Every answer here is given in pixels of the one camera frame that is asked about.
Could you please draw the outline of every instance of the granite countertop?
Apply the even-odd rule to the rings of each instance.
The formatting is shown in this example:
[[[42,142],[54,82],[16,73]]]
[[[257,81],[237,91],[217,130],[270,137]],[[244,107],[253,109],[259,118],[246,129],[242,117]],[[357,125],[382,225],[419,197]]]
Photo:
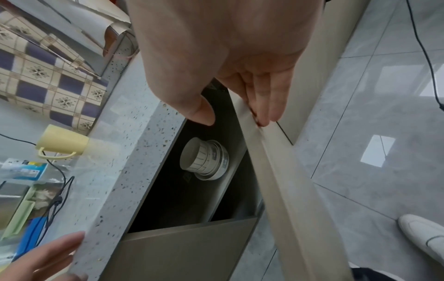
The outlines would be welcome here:
[[[43,240],[86,231],[70,272],[100,277],[184,120],[148,88],[138,54],[92,129],[69,198]]]

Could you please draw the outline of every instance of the blue object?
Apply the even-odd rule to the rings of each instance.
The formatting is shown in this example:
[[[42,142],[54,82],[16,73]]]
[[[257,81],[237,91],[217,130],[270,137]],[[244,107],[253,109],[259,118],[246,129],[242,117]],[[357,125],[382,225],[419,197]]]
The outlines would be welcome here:
[[[17,252],[15,253],[15,257],[12,261],[17,260],[35,248],[37,240],[40,237],[40,233],[45,226],[45,218],[46,217],[39,217],[31,220],[31,223],[29,223],[29,226],[23,235],[22,241],[20,241],[20,244],[18,245]]]

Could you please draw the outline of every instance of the gray tile floor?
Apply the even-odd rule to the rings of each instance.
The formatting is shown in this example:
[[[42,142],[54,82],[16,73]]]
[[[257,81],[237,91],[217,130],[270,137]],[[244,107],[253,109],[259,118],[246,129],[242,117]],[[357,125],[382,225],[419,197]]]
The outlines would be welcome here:
[[[444,2],[410,2],[439,90]],[[443,128],[405,0],[372,0],[295,145],[352,263],[406,281],[444,280],[395,221],[412,213],[444,224]],[[278,257],[264,215],[231,281],[284,280]]]

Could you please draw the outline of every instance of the hand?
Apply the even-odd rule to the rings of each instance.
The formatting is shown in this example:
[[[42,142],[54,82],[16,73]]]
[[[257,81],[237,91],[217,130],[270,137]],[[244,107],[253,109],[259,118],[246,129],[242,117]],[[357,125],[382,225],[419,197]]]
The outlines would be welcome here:
[[[201,91],[213,77],[266,126],[284,113],[294,66],[324,0],[130,0],[149,87],[186,118],[211,125]]]
[[[72,253],[85,238],[84,232],[60,237],[48,244],[37,247],[11,263],[1,274],[0,281],[45,281],[64,269],[73,261]],[[86,281],[74,274],[62,274],[54,281]]]

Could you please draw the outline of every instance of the cup handle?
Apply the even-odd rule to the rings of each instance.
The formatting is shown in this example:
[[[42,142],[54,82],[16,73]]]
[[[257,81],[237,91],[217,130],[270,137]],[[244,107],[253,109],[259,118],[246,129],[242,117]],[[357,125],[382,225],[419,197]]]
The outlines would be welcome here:
[[[60,159],[68,159],[73,157],[74,155],[76,155],[76,152],[71,153],[70,155],[64,155],[64,156],[47,156],[47,155],[43,155],[43,150],[45,150],[44,147],[41,147],[38,150],[37,156],[42,158],[42,159],[46,159],[46,160],[60,160]]]

